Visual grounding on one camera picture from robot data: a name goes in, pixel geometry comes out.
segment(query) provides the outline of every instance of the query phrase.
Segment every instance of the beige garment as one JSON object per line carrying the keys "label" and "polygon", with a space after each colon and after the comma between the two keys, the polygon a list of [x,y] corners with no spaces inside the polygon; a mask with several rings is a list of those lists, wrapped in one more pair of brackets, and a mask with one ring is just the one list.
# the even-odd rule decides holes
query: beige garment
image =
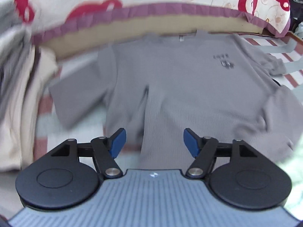
{"label": "beige garment", "polygon": [[41,56],[34,78],[24,97],[21,115],[21,150],[22,168],[34,161],[34,135],[38,114],[39,100],[47,81],[58,71],[55,54],[48,49],[40,48]]}
{"label": "beige garment", "polygon": [[22,74],[14,88],[4,119],[0,123],[0,171],[21,168],[21,112],[29,74],[34,63],[34,55],[33,47],[22,67]]}

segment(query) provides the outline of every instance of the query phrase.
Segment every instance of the silver shiny object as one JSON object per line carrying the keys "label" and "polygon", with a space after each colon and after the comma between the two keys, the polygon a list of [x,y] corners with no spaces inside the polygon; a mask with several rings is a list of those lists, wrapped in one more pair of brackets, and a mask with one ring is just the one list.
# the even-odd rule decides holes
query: silver shiny object
{"label": "silver shiny object", "polygon": [[203,174],[203,170],[201,168],[190,168],[188,173],[192,176],[201,176]]}
{"label": "silver shiny object", "polygon": [[105,171],[106,175],[108,176],[117,176],[119,175],[120,173],[120,170],[117,169],[117,168],[108,168],[106,171]]}

